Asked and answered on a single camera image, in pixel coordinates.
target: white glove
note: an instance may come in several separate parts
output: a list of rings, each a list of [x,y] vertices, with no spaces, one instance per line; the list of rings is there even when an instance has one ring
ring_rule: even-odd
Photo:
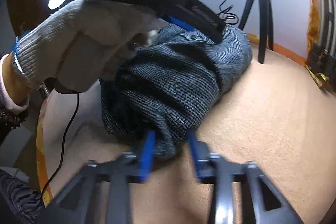
[[[55,77],[66,88],[84,92],[106,64],[115,71],[132,57],[134,43],[146,44],[146,34],[158,24],[148,8],[75,0],[16,43],[12,65],[34,88]]]

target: folded garment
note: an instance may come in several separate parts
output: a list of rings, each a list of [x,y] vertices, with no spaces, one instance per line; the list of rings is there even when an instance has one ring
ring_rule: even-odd
[[[174,157],[187,130],[201,125],[251,59],[250,42],[237,27],[227,25],[222,42],[215,44],[198,30],[166,24],[154,46],[139,49],[114,80],[101,80],[105,128],[137,139],[153,129],[155,155]]]

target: tripod leg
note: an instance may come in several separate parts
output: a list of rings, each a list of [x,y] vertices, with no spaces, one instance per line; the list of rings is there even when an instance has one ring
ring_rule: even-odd
[[[268,28],[268,0],[259,0],[260,36],[258,62],[264,63]]]
[[[245,8],[243,15],[241,16],[241,20],[239,23],[239,29],[243,30],[247,21],[247,18],[249,17],[249,14],[251,12],[251,8],[253,5],[254,0],[246,0]]]
[[[271,0],[268,0],[268,47],[273,51],[273,12]]]

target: black cable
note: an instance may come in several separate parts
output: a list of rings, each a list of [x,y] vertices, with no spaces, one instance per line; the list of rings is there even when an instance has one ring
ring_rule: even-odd
[[[43,189],[42,189],[42,192],[41,192],[41,196],[43,197],[43,194],[44,192],[46,191],[48,185],[50,184],[50,182],[53,180],[53,178],[57,175],[58,171],[61,169],[62,167],[62,164],[63,164],[63,157],[64,157],[64,146],[65,146],[65,138],[67,136],[67,133],[68,133],[68,130],[69,130],[69,127],[71,126],[71,123],[72,121],[74,120],[76,114],[77,114],[77,111],[78,111],[78,106],[79,106],[79,93],[77,93],[77,106],[76,106],[76,110],[75,112],[73,113],[66,129],[64,130],[64,134],[63,134],[63,140],[62,140],[62,151],[61,151],[61,159],[59,161],[59,165],[56,169],[56,171],[53,173],[53,175],[50,177],[50,179],[47,181],[47,183],[44,185]]]
[[[226,2],[227,0],[224,0],[220,6],[219,10],[220,12],[217,14],[226,24],[228,25],[236,25],[239,22],[239,17],[234,14],[234,13],[229,13],[229,11],[233,8],[233,5],[230,5],[226,9],[222,10],[222,5]],[[227,20],[236,20],[234,23],[231,22],[226,22]]]

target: beige tabletop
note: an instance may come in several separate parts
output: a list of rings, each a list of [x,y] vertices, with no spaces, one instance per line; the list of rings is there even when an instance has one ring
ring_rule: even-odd
[[[267,50],[262,65],[255,59],[255,46],[253,54],[241,79],[204,119],[198,136],[231,161],[257,161],[303,221],[318,223],[336,197],[336,97],[319,90],[305,68],[293,61]],[[45,167],[50,176],[58,166],[63,132],[75,106],[75,95],[53,91],[41,112],[41,186],[47,178]],[[128,149],[106,133],[100,107],[97,82],[80,95],[63,166],[51,182],[53,194],[87,160],[110,161]],[[131,195],[136,224],[206,222],[210,187],[197,184],[187,146],[146,183],[132,185]]]

